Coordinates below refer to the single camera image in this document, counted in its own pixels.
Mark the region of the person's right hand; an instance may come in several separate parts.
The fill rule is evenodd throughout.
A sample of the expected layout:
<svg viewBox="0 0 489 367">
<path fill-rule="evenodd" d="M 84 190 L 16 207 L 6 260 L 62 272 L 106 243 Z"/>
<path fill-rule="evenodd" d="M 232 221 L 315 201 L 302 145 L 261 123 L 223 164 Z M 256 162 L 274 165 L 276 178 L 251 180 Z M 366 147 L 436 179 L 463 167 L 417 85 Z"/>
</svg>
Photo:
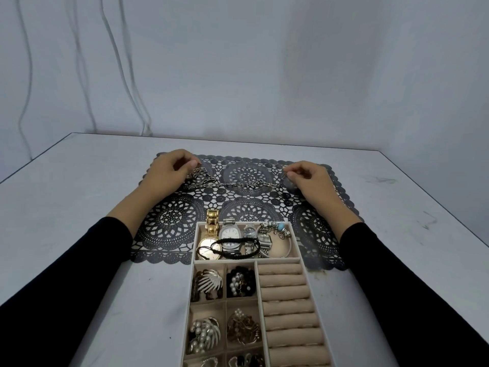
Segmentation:
<svg viewBox="0 0 489 367">
<path fill-rule="evenodd" d="M 310 179 L 298 189 L 318 212 L 332 210 L 342 203 L 327 169 L 313 162 L 310 162 Z"/>
</svg>

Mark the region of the person's left hand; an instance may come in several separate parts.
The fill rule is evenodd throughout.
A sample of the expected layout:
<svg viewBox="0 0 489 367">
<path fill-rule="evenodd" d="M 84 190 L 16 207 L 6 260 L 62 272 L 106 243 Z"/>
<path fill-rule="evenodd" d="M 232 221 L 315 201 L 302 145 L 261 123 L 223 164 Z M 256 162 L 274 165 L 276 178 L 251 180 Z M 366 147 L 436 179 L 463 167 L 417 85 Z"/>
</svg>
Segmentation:
<svg viewBox="0 0 489 367">
<path fill-rule="evenodd" d="M 153 160 L 141 186 L 148 188 L 156 197 L 163 199 L 177 191 L 188 176 L 180 176 L 178 172 L 175 172 L 173 151 L 171 151 Z"/>
</svg>

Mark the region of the person's right forearm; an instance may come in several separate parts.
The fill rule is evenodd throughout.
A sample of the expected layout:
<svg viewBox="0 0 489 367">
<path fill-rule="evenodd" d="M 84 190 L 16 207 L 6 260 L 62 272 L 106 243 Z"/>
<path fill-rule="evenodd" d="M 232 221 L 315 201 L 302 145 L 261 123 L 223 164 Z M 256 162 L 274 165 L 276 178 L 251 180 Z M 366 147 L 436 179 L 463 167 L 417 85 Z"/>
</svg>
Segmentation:
<svg viewBox="0 0 489 367">
<path fill-rule="evenodd" d="M 489 344 L 339 198 L 308 202 L 339 239 L 400 367 L 489 367 Z"/>
</svg>

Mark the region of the person's left forearm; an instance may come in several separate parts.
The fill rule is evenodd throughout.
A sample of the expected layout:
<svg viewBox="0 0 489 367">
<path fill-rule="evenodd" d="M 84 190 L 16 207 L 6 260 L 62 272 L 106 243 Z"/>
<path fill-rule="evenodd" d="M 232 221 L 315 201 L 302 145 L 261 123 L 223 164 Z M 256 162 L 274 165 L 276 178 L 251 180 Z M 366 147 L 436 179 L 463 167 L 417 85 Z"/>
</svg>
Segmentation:
<svg viewBox="0 0 489 367">
<path fill-rule="evenodd" d="M 150 209 L 139 186 L 0 306 L 0 367 L 68 367 Z"/>
</svg>

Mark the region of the gold link wristwatch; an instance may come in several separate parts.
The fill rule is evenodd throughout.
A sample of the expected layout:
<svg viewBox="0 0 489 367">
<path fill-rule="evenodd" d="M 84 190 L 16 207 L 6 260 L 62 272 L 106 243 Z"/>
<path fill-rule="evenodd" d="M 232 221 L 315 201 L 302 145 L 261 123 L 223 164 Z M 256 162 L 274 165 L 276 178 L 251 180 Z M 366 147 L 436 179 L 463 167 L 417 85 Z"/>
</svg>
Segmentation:
<svg viewBox="0 0 489 367">
<path fill-rule="evenodd" d="M 206 212 L 203 238 L 198 242 L 196 248 L 196 258 L 198 260 L 219 260 L 222 257 L 222 246 L 217 243 L 219 229 L 219 211 L 218 209 L 210 208 Z"/>
</svg>

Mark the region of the black lace placemat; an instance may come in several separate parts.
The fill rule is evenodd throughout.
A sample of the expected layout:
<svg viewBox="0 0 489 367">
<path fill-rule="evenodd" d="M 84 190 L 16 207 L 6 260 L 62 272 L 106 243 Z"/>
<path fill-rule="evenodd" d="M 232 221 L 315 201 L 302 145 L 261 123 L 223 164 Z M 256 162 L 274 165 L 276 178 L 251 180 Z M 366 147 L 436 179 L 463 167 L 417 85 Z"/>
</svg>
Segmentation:
<svg viewBox="0 0 489 367">
<path fill-rule="evenodd" d="M 290 222 L 308 269 L 347 269 L 330 226 L 286 177 L 283 169 L 290 161 L 198 158 L 201 168 L 144 218 L 131 247 L 132 262 L 189 265 L 197 223 L 212 208 L 220 221 Z"/>
</svg>

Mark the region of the silver square wristwatch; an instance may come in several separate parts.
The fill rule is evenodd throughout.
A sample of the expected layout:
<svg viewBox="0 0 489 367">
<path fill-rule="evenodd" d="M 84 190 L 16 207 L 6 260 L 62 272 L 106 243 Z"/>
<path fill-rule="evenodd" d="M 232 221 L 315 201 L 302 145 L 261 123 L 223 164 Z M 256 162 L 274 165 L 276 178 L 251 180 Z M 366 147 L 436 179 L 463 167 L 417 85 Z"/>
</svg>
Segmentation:
<svg viewBox="0 0 489 367">
<path fill-rule="evenodd" d="M 258 233 L 258 241 L 260 243 L 260 256 L 269 258 L 269 253 L 272 248 L 272 239 L 267 233 Z"/>
</svg>

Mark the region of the slim silver wristwatch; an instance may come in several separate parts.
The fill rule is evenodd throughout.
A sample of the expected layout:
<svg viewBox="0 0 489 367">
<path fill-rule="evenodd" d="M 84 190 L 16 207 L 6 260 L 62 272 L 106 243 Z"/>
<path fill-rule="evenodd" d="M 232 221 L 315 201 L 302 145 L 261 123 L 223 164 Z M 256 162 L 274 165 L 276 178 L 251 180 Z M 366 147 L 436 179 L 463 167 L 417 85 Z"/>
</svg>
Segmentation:
<svg viewBox="0 0 489 367">
<path fill-rule="evenodd" d="M 244 253 L 251 254 L 254 251 L 253 240 L 257 238 L 256 228 L 253 225 L 246 225 L 242 230 L 243 238 L 247 241 L 244 244 Z"/>
</svg>

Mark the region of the silver white-faced wristwatch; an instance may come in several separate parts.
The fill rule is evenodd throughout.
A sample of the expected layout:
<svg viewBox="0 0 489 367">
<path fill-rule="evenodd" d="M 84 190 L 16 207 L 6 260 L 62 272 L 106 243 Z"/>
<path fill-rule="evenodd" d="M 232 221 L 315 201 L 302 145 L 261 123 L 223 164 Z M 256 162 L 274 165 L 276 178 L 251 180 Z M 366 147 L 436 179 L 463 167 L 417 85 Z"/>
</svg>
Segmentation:
<svg viewBox="0 0 489 367">
<path fill-rule="evenodd" d="M 241 239 L 242 233 L 241 229 L 236 224 L 234 218 L 223 219 L 223 225 L 220 230 L 219 239 L 221 242 L 221 247 L 226 253 L 240 253 L 241 242 L 223 242 L 223 240 L 229 239 Z"/>
</svg>

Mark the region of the black brooch with pearls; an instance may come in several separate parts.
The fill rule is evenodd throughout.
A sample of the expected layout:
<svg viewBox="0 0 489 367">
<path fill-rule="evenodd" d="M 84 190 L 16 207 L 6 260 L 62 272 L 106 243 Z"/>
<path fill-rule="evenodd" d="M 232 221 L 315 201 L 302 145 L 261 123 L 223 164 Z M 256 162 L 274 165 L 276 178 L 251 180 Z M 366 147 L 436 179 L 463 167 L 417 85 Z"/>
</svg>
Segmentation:
<svg viewBox="0 0 489 367">
<path fill-rule="evenodd" d="M 226 273 L 226 297 L 251 297 L 256 289 L 254 269 L 237 266 Z"/>
</svg>

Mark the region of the beige jewelry organizer tray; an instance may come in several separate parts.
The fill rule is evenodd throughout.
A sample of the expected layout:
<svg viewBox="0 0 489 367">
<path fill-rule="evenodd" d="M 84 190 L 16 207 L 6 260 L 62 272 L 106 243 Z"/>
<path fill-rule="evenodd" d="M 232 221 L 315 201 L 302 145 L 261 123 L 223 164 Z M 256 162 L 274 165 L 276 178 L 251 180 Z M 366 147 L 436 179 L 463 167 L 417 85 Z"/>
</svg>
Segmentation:
<svg viewBox="0 0 489 367">
<path fill-rule="evenodd" d="M 262 353 L 266 367 L 337 367 L 290 222 L 236 221 L 236 224 L 241 233 L 246 225 L 256 228 L 254 251 L 245 254 L 246 238 L 223 240 L 241 242 L 241 250 L 240 253 L 226 253 L 222 249 L 219 260 L 196 258 L 197 244 L 203 238 L 205 223 L 199 222 L 197 225 L 192 254 L 191 289 L 197 271 L 214 269 L 223 278 L 223 298 L 191 302 L 190 290 L 180 366 L 199 367 L 204 359 L 217 357 L 219 367 L 228 367 L 230 357 L 250 352 Z M 272 239 L 269 258 L 260 256 L 258 233 L 267 233 Z M 226 273 L 237 266 L 254 269 L 257 285 L 254 296 L 226 297 Z M 262 341 L 251 345 L 227 341 L 227 320 L 237 308 L 250 314 L 260 324 Z M 191 323 L 207 317 L 215 317 L 220 324 L 219 344 L 209 352 L 187 354 Z"/>
</svg>

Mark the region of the gold filigree brooch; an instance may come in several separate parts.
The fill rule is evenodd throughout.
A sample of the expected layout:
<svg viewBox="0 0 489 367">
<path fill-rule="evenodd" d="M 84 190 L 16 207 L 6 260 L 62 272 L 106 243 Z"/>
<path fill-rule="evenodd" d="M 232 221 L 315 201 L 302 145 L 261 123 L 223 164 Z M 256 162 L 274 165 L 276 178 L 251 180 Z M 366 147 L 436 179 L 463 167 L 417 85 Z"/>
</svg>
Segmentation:
<svg viewBox="0 0 489 367">
<path fill-rule="evenodd" d="M 241 308 L 231 312 L 226 325 L 226 338 L 229 343 L 251 345 L 262 341 L 260 324 Z"/>
</svg>

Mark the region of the silver brooch with pearls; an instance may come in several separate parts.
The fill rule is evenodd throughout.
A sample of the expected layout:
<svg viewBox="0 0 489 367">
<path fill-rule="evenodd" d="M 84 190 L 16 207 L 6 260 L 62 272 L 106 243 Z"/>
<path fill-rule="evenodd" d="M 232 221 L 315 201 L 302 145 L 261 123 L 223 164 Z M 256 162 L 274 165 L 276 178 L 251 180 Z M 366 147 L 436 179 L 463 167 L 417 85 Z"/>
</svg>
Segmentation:
<svg viewBox="0 0 489 367">
<path fill-rule="evenodd" d="M 187 354 L 209 352 L 221 340 L 220 324 L 215 317 L 193 321 L 188 330 Z"/>
</svg>

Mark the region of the black and silver brooch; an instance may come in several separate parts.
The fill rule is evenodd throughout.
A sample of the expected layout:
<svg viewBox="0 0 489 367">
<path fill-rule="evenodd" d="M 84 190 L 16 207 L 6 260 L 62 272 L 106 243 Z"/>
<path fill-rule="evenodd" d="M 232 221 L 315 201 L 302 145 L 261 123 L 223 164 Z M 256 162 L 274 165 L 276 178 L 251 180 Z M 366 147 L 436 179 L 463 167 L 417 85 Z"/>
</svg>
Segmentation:
<svg viewBox="0 0 489 367">
<path fill-rule="evenodd" d="M 246 353 L 230 357 L 227 362 L 228 367 L 266 367 L 262 353 Z"/>
</svg>

